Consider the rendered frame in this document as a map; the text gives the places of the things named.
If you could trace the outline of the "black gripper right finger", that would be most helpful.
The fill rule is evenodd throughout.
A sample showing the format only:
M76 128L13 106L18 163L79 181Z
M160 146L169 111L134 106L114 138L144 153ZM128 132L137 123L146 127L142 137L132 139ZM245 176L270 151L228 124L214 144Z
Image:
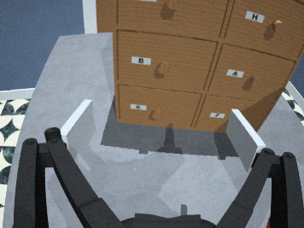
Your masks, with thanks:
M215 228L245 228L266 179L272 179L269 228L304 228L301 181L295 156L275 155L238 109L232 109L226 134L246 172L243 187Z

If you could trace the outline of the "brown wooden chest of drawers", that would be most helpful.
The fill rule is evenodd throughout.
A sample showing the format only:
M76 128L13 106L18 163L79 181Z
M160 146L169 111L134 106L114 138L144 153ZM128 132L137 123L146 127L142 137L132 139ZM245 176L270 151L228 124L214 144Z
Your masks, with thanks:
M224 19L223 19L222 26L221 26L221 29L220 29L220 32L219 32L219 37L215 38L215 37L209 37L209 36L200 35L200 34L194 34L194 33L188 33L188 32L177 32L177 31L156 29L156 28L137 27L137 26L118 26L118 0L113 0L114 94L115 94L115 108L116 108L116 120L117 120L117 122L128 123L128 124L136 124L136 125L144 125L144 126L159 126L159 127L167 127L167 128L185 129L185 130L205 131L205 132L225 132L225 131L215 131L215 130L205 130L205 129L196 129L195 128L195 123L196 123L198 114L200 113L204 98L205 98L206 94L209 94L209 95L216 95L216 96L228 96L228 97L242 98L242 99L260 101L260 102L270 102L272 104L271 107L269 108L265 117L263 118L263 120L261 121L261 123L258 125L258 127L255 130L255 132L257 133L257 131L260 129L260 127L262 126L262 124L266 120L269 113L271 113L271 111L272 111L273 107L275 106L275 104L277 103L278 99L282 95L286 85L289 83L289 80L290 80L293 72L295 71L295 69L296 69L296 67L297 67L297 65L298 65L298 63L301 59L301 56L304 52L304 44L301 48L301 52L298 55L298 57L294 58L292 56L287 56L285 54L281 54L281 53L278 53L278 52L275 52L275 51L272 51L272 50L267 50L267 49L263 49L263 48L256 47L256 46L253 46L253 45L243 44L243 43L239 43L239 42L224 39L225 31L226 31L227 24L228 24L230 14L231 14L231 8L232 8L233 1L234 0L228 0L228 2L227 2ZM211 62L211 65L210 65L210 68L209 68L209 71L208 71L208 76L206 78L206 82L205 82L205 85L203 87L203 90L202 91L197 91L197 90L182 89L182 88L167 87L167 86L159 86L159 85L145 85L145 84L136 84L136 83L128 83L128 82L119 82L119 71L118 71L118 64L119 64L119 59L118 59L118 31L119 31L119 29L121 29L121 30L133 30L133 31L144 31L144 32L160 32L160 33L174 34L174 35L193 37L193 38L202 38L202 39L215 41L216 42L216 48L215 48L215 51L214 51L214 54L213 54L213 59L212 59L212 62ZM246 97L246 96L235 96L235 95L229 95L229 94L223 94L223 93L216 93L216 92L208 91L208 86L210 84L210 81L211 81L211 78L212 78L212 75L213 75L213 70L214 70L216 62L218 60L218 56L219 56L219 52L220 52L220 48L221 48L222 43L234 44L234 45L242 46L242 47L245 47L245 48L250 48L250 49L253 49L253 50L263 51L263 52L273 54L273 55L276 55L276 56L282 56L284 58L292 60L295 63L294 66L292 67L292 69L289 73L289 76L286 79L281 91L278 93L278 96L276 97L275 101L264 100L264 99L259 99L259 98L252 98L252 97ZM167 89L167 90L174 90L174 91L188 91L188 92L201 93L201 97L200 97L199 103L197 105L196 112L195 112L194 118L191 122L190 128L176 127L176 126L160 126L160 125L121 121L120 120L119 85L135 85L135 86Z

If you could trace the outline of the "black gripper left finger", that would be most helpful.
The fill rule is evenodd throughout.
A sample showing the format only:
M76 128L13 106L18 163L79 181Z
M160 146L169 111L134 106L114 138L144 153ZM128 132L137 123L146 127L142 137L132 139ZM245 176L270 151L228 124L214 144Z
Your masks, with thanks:
M61 130L57 127L45 130L46 143L38 143L36 138L23 142L12 228L49 228L46 167L54 168L84 228L125 228L108 204L97 196L74 161L93 125L92 100L84 100Z

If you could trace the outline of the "brown wooden drawer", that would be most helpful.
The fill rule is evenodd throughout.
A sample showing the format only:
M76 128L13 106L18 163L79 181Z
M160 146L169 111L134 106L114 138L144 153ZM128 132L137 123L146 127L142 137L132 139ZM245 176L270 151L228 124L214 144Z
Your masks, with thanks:
M304 44L304 4L234 0L224 39L297 58Z
M202 38L119 30L119 82L202 91L215 48Z
M248 123L256 130L269 108L270 102L258 102L227 96L206 94L195 128L215 131L225 131L231 109L238 109Z
M135 85L119 85L119 92L121 121L186 128L201 97L201 93Z
M118 26L219 37L228 0L119 0Z
M295 63L235 46L222 43L208 91L275 101Z

